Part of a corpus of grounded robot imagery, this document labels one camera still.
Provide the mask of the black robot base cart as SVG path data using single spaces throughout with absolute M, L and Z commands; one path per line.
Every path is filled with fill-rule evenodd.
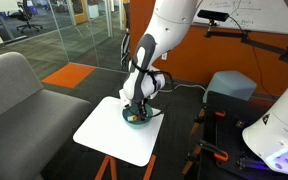
M 210 91 L 207 109 L 225 111 L 225 117 L 207 114 L 203 140 L 228 153 L 229 159 L 216 159 L 209 151 L 202 151 L 198 180 L 288 180 L 257 157 L 244 143 L 242 131 L 258 120 L 268 108 L 253 102 Z

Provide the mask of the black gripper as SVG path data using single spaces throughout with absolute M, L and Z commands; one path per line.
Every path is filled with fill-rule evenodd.
M 137 119 L 139 121 L 144 121 L 147 119 L 147 116 L 148 116 L 147 110 L 146 110 L 146 103 L 147 103 L 146 98 L 144 98 L 140 102 L 131 101 L 128 111 L 131 114 L 137 116 Z

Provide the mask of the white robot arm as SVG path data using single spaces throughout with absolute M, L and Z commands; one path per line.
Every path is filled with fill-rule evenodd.
M 147 113 L 146 101 L 165 85 L 164 72 L 155 68 L 153 62 L 183 40 L 197 9 L 198 0 L 156 0 L 123 85 L 130 101 L 124 110 L 127 121 L 152 117 Z M 288 88 L 260 119 L 243 129 L 242 137 L 271 170 L 288 174 Z

